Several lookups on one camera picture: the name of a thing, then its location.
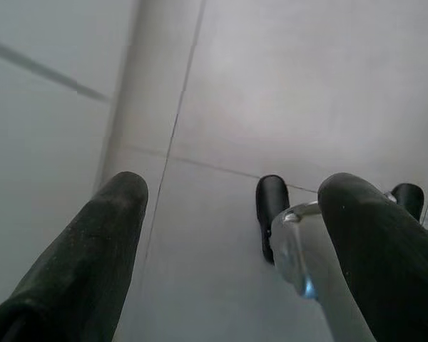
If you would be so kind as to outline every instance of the gray tile floor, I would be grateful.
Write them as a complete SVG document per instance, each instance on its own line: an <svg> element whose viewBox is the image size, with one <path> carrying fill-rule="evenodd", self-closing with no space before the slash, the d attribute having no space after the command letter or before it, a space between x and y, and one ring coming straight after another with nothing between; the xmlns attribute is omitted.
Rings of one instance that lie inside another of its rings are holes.
<svg viewBox="0 0 428 342"><path fill-rule="evenodd" d="M150 190L117 341L331 341L261 257L255 185L428 194L428 0L143 0L138 20L104 173Z"/></svg>

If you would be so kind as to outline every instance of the black rubber foot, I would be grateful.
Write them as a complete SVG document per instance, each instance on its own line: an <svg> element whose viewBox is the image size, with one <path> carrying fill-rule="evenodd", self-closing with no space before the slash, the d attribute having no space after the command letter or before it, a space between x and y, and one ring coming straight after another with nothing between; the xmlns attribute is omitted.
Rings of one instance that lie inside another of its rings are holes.
<svg viewBox="0 0 428 342"><path fill-rule="evenodd" d="M399 184L392 190L397 204L404 207L417 221L422 214L424 194L423 190L414 184Z"/></svg>
<svg viewBox="0 0 428 342"><path fill-rule="evenodd" d="M276 175L264 176L255 192L257 218L262 232L262 250L266 261L274 264L270 246L271 222L282 211L290 207L288 190L284 180Z"/></svg>

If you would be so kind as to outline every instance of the white tile wall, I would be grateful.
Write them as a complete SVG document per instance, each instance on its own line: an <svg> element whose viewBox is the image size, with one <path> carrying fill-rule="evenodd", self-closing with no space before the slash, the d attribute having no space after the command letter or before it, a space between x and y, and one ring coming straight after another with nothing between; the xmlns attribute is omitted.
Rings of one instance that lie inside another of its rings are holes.
<svg viewBox="0 0 428 342"><path fill-rule="evenodd" d="M428 193L428 0L208 1L171 155Z"/></svg>
<svg viewBox="0 0 428 342"><path fill-rule="evenodd" d="M140 1L0 1L0 42L112 97Z"/></svg>
<svg viewBox="0 0 428 342"><path fill-rule="evenodd" d="M116 119L118 144L166 155L201 2L143 2Z"/></svg>

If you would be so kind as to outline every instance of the black rubber tip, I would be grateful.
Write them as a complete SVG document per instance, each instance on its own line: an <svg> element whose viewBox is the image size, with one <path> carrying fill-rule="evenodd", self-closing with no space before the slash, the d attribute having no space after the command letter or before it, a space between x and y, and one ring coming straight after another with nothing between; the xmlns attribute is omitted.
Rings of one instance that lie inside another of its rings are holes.
<svg viewBox="0 0 428 342"><path fill-rule="evenodd" d="M255 192L257 218L262 232L262 250L266 261L274 264L270 246L271 223L276 216L290 207L287 185L276 175L264 176L257 184Z"/></svg>
<svg viewBox="0 0 428 342"><path fill-rule="evenodd" d="M398 205L404 207L417 221L420 221L424 203L422 188L414 184L403 183L392 190L392 195L397 199Z"/></svg>

